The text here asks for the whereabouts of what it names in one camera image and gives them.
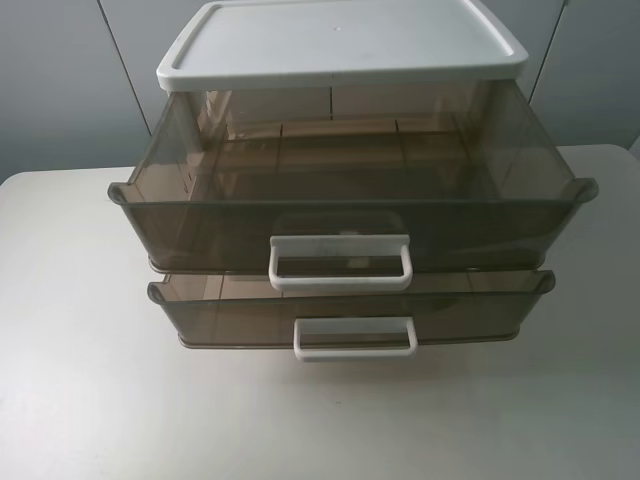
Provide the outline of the smoky transparent drawer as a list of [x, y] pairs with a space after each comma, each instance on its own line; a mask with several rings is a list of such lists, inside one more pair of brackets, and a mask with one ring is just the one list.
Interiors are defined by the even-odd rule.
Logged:
[[399, 292], [289, 292], [264, 277], [168, 274], [147, 287], [181, 343], [291, 349], [303, 362], [406, 358], [422, 345], [507, 341], [552, 271], [422, 273]]
[[159, 272], [287, 277], [393, 275], [400, 253], [280, 237], [403, 236], [417, 272], [533, 269], [597, 193], [511, 80], [173, 93], [108, 189]]

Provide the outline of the white plastic drawer cabinet frame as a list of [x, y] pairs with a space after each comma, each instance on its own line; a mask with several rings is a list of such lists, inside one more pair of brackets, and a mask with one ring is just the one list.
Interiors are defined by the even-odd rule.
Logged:
[[199, 9], [156, 75], [251, 124], [459, 111], [527, 59], [479, 1], [229, 1]]

